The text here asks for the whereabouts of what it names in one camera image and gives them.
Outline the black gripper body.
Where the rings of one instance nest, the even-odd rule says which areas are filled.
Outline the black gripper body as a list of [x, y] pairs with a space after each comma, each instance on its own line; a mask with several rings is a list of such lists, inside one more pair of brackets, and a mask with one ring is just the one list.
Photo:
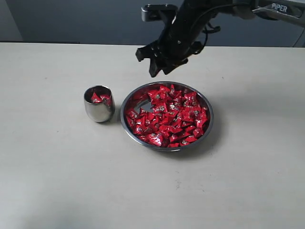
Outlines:
[[173, 20], [164, 22], [164, 29], [157, 43], [158, 57], [155, 60], [169, 62], [174, 65], [184, 65], [188, 57], [199, 54], [204, 45], [196, 39], [201, 32], [205, 33], [206, 25], [214, 16], [213, 4], [183, 4]]

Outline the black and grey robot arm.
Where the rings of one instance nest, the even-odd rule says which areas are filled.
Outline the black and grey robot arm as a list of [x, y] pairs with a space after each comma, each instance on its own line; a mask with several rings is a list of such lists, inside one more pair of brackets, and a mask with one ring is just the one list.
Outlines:
[[148, 4], [141, 10], [143, 21], [164, 23], [159, 38], [138, 48], [135, 53], [139, 62], [150, 60], [149, 74], [152, 78], [160, 71], [167, 75], [186, 64], [190, 56], [198, 55], [206, 46], [197, 40], [199, 35], [209, 36], [221, 30], [210, 23], [219, 13], [244, 20], [259, 17], [305, 26], [303, 0], [185, 0], [180, 7]]

